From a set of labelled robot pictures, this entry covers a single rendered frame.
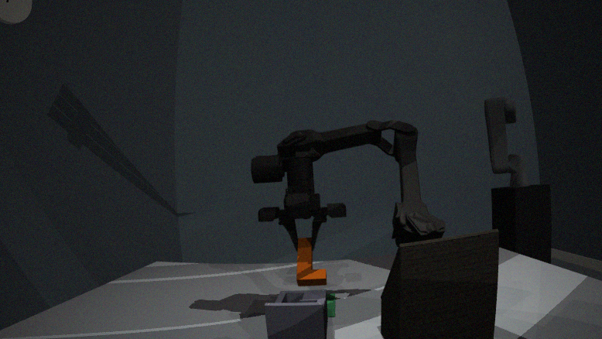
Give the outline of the orange l-shaped part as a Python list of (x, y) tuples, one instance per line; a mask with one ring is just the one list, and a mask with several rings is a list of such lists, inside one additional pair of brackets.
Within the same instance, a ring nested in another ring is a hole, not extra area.
[(326, 269), (313, 269), (312, 238), (298, 238), (296, 281), (298, 286), (327, 285)]

